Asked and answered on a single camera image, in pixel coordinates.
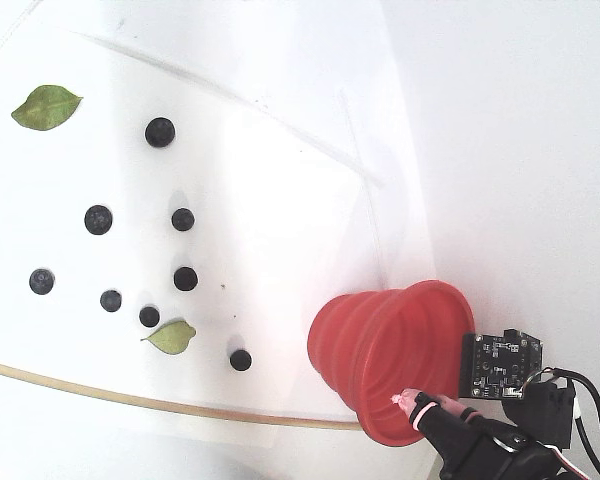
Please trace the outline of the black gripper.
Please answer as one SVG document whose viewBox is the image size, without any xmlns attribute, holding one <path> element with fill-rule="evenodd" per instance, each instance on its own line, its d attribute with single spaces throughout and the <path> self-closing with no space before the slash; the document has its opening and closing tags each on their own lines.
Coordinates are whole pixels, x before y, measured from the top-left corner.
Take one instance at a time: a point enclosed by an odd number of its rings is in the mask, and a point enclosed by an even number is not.
<svg viewBox="0 0 600 480">
<path fill-rule="evenodd" d="M 443 459 L 444 479 L 578 479 L 571 447 L 575 388 L 536 384 L 504 400 L 505 422 L 445 395 L 407 388 L 391 401 Z"/>
</svg>

